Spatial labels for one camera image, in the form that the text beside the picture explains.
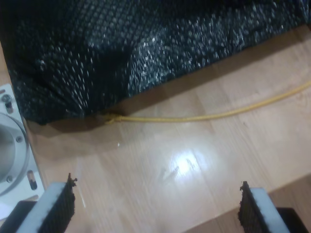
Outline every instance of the wooden floor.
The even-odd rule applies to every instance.
[[[0,83],[6,83],[1,56]],[[153,117],[219,113],[310,78],[311,33],[301,27],[125,100],[114,111]],[[271,192],[311,173],[311,89],[206,122],[104,125],[101,116],[92,116],[47,126],[28,122],[28,129],[45,186],[65,181],[69,172],[78,178],[69,233],[180,233],[198,225],[192,233],[217,232],[203,223],[238,207],[242,181]],[[286,197],[282,203],[290,201]],[[309,204],[308,196],[299,197],[301,208]],[[214,227],[238,232],[236,220],[228,218],[228,226],[237,230],[225,231],[226,224]]]

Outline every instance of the black bubble wrap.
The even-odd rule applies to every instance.
[[[308,0],[0,0],[21,114],[85,117],[309,21]]]

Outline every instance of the metal plate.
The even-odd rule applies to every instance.
[[[9,111],[1,101],[12,98]],[[27,172],[34,173],[37,188],[31,189]],[[34,196],[41,197],[44,187],[18,111],[12,87],[0,86],[0,220],[9,216],[16,204]]]

